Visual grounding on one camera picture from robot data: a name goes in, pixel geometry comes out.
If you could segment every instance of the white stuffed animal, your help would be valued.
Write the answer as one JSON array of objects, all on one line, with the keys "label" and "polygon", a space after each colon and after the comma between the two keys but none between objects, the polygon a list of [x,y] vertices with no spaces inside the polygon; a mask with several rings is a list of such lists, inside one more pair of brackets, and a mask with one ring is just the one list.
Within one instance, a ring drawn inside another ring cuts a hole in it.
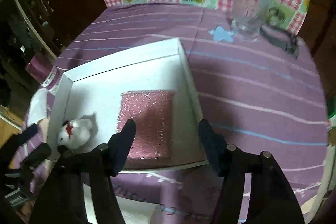
[{"label": "white stuffed animal", "polygon": [[76,150],[90,138],[92,122],[89,119],[66,121],[58,134],[58,145],[65,145],[70,150]]}]

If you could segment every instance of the clear glass cup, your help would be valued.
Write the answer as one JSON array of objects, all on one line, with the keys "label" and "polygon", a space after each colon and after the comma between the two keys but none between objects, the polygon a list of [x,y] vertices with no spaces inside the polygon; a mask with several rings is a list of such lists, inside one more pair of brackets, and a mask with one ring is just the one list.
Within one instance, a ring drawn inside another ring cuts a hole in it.
[{"label": "clear glass cup", "polygon": [[233,0],[232,30],[255,40],[266,22],[268,9],[269,3],[263,0]]}]

